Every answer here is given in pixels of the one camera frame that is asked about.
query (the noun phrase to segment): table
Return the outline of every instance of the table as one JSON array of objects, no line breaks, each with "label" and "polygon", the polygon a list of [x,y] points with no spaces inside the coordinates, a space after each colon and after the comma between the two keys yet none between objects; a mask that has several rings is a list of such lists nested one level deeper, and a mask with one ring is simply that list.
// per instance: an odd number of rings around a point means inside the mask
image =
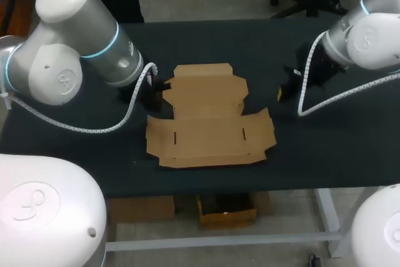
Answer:
[{"label": "table", "polygon": [[[170,78],[177,64],[230,63],[235,75],[247,79],[249,96],[244,114],[268,107],[277,145],[267,161],[251,166],[175,170],[160,168],[146,154],[146,112],[137,106],[125,127],[109,134],[78,134],[56,128],[14,105],[4,125],[0,152],[54,156],[82,166],[99,183],[106,198],[164,194],[238,193],[274,189],[317,189],[326,217],[327,233],[250,237],[197,238],[190,241],[152,241],[151,245],[199,246],[223,243],[338,240],[331,254],[341,256],[348,246],[349,229],[357,206],[376,189],[361,195],[354,212],[339,230],[327,188],[382,186],[400,182],[400,82],[360,93],[299,118],[296,102],[278,104],[278,87],[286,80],[282,65],[293,66],[295,49],[312,41],[337,17],[203,21],[187,23],[127,24],[135,45]],[[312,89],[304,109],[383,72],[352,68],[338,74],[325,90]],[[116,124],[126,105],[87,66],[75,99],[62,107],[49,107],[26,99],[37,110],[58,121],[80,127],[104,128]],[[171,118],[166,104],[159,118]],[[142,249],[148,244],[110,244],[109,250]]]}]

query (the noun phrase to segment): cardboard flap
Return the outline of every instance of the cardboard flap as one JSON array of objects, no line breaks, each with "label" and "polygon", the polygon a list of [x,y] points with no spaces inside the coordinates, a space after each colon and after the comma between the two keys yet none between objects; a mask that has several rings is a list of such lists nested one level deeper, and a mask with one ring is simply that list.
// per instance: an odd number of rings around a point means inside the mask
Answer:
[{"label": "cardboard flap", "polygon": [[174,107],[175,119],[242,113],[248,87],[245,79],[232,74],[231,65],[179,65],[174,73],[171,89],[162,96]]},{"label": "cardboard flap", "polygon": [[276,144],[273,121],[265,108],[256,114],[242,116],[246,141],[253,151],[268,149]]},{"label": "cardboard flap", "polygon": [[174,76],[218,76],[232,75],[232,66],[228,63],[222,64],[195,64],[177,65]]},{"label": "cardboard flap", "polygon": [[241,116],[246,80],[229,64],[179,65],[163,92],[174,120],[147,119],[147,152],[174,168],[250,164],[276,144],[267,109]]}]

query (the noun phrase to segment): cardboard tray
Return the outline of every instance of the cardboard tray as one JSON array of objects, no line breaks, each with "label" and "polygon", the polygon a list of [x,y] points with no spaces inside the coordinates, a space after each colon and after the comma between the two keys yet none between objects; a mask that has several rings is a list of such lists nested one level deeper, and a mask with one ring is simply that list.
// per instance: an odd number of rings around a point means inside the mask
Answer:
[{"label": "cardboard tray", "polygon": [[248,95],[246,80],[229,64],[178,65],[163,98],[174,120],[147,118],[147,152],[161,166],[250,164],[266,159],[276,144],[274,126],[265,108],[241,116]]}]

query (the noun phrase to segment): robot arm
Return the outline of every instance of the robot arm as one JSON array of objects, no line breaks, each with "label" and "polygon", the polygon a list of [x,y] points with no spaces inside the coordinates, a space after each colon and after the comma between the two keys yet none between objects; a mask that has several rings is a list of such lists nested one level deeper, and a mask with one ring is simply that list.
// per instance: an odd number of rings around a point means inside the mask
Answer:
[{"label": "robot arm", "polygon": [[[399,18],[400,0],[360,0],[352,11],[322,34],[321,40],[312,48],[312,56],[309,55],[310,44],[297,50],[297,68],[285,68],[289,81],[281,86],[278,101],[295,98],[302,90],[306,73],[306,88],[310,88],[323,86],[335,74],[345,72],[351,66],[381,69],[398,65]],[[306,61],[310,58],[311,64],[306,70]]]},{"label": "robot arm", "polygon": [[400,31],[399,14],[400,0],[360,0],[326,32],[323,48],[342,66],[380,69],[398,64],[395,38]]},{"label": "robot arm", "polygon": [[101,0],[36,0],[40,23],[26,41],[0,39],[0,70],[7,91],[60,105],[82,83],[80,59],[117,88],[129,86],[143,58]]}]

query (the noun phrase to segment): robot logo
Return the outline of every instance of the robot logo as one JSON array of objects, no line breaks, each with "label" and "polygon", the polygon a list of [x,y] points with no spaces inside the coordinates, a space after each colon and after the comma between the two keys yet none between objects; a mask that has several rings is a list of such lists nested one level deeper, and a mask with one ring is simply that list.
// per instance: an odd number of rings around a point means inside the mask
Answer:
[{"label": "robot logo", "polygon": [[58,93],[65,95],[70,93],[75,87],[76,77],[75,73],[70,69],[62,70],[57,75],[57,83],[56,90]]},{"label": "robot logo", "polygon": [[378,33],[373,26],[365,26],[358,41],[356,41],[356,48],[358,51],[369,51],[374,46]]},{"label": "robot logo", "polygon": [[2,204],[1,219],[16,229],[33,229],[50,222],[59,211],[57,191],[45,183],[26,183],[13,189]]}]

